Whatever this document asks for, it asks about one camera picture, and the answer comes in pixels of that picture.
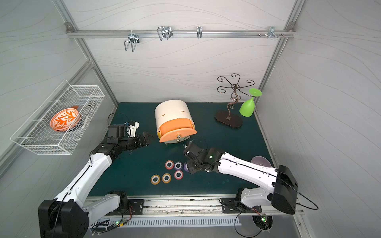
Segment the purple tape roll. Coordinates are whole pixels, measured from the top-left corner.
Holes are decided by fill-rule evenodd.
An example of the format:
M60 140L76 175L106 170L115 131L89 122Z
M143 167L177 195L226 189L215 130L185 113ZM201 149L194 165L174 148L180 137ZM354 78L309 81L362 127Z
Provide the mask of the purple tape roll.
M185 172L189 173L189 169L188 169L187 163L183 164L183 169L184 169Z
M174 169L180 171L183 168L183 164L181 162L176 162L174 164Z

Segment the red tape roll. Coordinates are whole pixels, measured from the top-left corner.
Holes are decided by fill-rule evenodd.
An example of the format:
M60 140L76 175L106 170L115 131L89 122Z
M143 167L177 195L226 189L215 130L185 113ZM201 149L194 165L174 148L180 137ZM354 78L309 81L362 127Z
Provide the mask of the red tape roll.
M174 178L176 180L181 180L183 178L184 174L181 170L177 170L175 173L174 173Z
M173 167L174 167L174 162L173 161L171 161L171 160L166 161L166 163L165 163L165 168L166 169L171 170L171 169L173 169Z

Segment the cream round drawer cabinet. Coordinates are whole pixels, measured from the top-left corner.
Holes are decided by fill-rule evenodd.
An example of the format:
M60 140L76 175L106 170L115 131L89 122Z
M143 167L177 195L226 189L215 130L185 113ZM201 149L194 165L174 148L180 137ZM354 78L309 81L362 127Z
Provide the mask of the cream round drawer cabinet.
M197 134L188 106L181 100L168 100L155 108L157 136L160 143L182 142Z

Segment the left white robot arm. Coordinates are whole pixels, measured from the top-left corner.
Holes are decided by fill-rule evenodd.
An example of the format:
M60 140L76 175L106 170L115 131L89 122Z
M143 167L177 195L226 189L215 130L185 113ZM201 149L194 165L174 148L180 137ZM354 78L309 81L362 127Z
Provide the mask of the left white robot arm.
M85 200L102 174L125 151L150 144L152 135L137 134L137 122L111 125L107 137L89 153L89 160L70 184L54 199L38 207L40 236L43 238L82 238L91 225L112 211L132 213L125 192L112 191L86 206Z

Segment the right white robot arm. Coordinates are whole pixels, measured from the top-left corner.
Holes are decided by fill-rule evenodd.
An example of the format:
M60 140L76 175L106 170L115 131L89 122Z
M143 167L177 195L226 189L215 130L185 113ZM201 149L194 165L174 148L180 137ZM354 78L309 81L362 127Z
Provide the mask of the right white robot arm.
M211 148L206 151L192 142L185 147L183 154L188 159L186 164L191 174L216 172L257 185L259 188L239 189L236 203L240 208L270 204L282 213L296 213L298 183L288 167L280 165L274 168L254 164L223 150Z

